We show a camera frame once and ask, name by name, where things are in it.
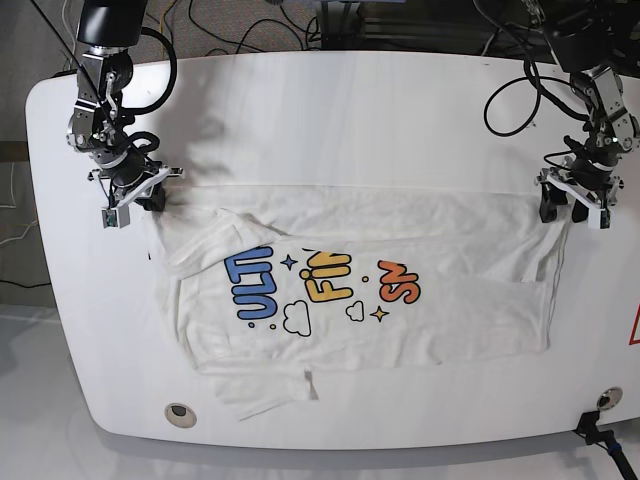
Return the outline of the white printed T-shirt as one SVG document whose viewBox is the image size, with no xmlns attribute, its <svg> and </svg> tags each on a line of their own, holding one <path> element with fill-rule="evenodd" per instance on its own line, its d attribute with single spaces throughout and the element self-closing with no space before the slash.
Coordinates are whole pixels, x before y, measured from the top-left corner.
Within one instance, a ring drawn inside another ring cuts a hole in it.
<svg viewBox="0 0 640 480">
<path fill-rule="evenodd" d="M 161 318 L 245 420 L 320 372 L 545 351 L 569 227 L 526 194 L 174 188 L 145 222 Z"/>
</svg>

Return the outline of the red triangle sticker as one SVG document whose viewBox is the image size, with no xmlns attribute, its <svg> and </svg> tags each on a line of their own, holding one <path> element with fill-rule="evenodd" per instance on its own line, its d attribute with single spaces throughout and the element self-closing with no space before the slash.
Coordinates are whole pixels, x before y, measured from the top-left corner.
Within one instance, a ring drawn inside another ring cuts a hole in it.
<svg viewBox="0 0 640 480">
<path fill-rule="evenodd" d="M 629 338 L 630 345 L 638 345 L 640 343 L 640 306 L 637 309 L 636 316 L 634 319 L 631 335 Z"/>
</svg>

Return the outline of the aluminium frame stand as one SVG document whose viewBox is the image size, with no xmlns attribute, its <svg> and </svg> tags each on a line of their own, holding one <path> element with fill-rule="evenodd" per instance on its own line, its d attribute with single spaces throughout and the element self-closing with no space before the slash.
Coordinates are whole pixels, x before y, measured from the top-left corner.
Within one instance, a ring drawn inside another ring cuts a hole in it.
<svg viewBox="0 0 640 480">
<path fill-rule="evenodd" d="M 363 2 L 315 1 L 322 50 L 355 48 L 361 39 L 364 20 Z"/>
</svg>

